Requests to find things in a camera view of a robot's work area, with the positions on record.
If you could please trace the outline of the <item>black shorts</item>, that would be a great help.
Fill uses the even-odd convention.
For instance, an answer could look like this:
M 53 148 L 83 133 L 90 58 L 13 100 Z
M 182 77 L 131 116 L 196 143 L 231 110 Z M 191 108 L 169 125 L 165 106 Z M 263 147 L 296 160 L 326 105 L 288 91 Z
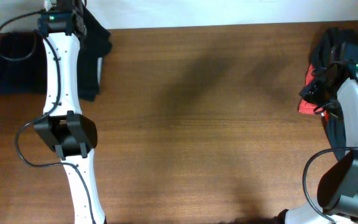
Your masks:
M 112 49 L 111 33 L 87 9 L 84 10 L 83 20 L 86 37 L 78 55 L 78 97 L 92 102 L 100 91 L 98 60 L 107 56 Z

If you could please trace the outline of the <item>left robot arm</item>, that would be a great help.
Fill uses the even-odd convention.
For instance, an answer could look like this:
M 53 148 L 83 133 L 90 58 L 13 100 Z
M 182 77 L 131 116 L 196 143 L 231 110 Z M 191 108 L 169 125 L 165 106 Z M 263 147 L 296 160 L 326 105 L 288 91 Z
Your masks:
M 47 97 L 34 128 L 67 175 L 75 223 L 106 223 L 94 174 L 95 123 L 78 97 L 78 54 L 86 37 L 81 1 L 44 1 L 38 20 L 47 59 Z

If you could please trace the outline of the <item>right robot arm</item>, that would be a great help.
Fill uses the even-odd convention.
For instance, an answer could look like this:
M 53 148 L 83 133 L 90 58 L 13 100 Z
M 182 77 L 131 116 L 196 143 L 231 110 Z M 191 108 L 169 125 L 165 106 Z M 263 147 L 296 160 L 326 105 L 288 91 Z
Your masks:
M 279 223 L 358 223 L 358 44 L 343 43 L 331 52 L 329 65 L 300 91 L 314 113 L 326 114 L 344 125 L 345 145 L 311 156 L 303 169 L 302 187 L 306 203 L 284 210 Z M 330 152 L 343 155 L 321 178 L 317 196 L 307 189 L 311 163 Z

